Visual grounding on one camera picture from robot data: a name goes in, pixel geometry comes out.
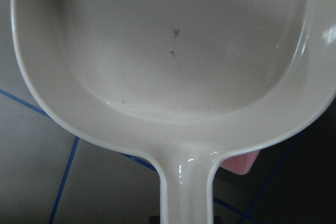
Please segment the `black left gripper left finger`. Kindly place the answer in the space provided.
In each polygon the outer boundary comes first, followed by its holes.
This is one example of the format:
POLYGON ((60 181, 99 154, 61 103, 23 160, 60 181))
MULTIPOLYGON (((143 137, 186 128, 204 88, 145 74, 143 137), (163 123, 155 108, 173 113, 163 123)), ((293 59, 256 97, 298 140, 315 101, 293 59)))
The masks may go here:
POLYGON ((160 216, 150 216, 149 217, 149 224, 160 224, 160 216))

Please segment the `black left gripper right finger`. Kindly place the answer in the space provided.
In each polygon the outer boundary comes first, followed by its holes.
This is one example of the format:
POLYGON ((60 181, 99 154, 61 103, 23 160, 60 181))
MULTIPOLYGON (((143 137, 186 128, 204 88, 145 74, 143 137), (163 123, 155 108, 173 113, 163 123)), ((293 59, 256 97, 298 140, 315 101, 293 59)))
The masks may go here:
POLYGON ((214 216, 214 224, 223 224, 220 216, 214 216))

